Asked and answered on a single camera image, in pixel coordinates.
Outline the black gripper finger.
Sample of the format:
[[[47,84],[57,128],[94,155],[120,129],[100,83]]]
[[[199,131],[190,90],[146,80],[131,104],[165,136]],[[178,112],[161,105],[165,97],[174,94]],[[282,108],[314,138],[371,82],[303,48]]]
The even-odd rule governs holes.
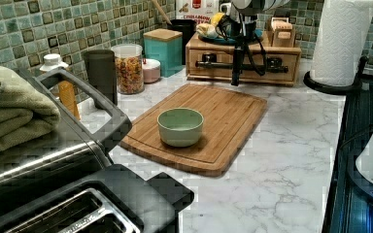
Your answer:
[[[236,46],[233,53],[233,66],[232,66],[232,80],[231,84],[234,86],[239,85],[239,76],[241,74],[241,66],[244,58],[244,51],[241,46]]]

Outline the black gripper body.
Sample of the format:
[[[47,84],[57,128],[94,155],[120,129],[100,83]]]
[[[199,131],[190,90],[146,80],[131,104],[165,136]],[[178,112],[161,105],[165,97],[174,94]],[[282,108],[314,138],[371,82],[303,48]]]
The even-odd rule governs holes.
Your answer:
[[[219,6],[224,16],[216,26],[216,31],[225,41],[252,41],[258,15],[282,7],[288,2],[289,0],[229,0]]]

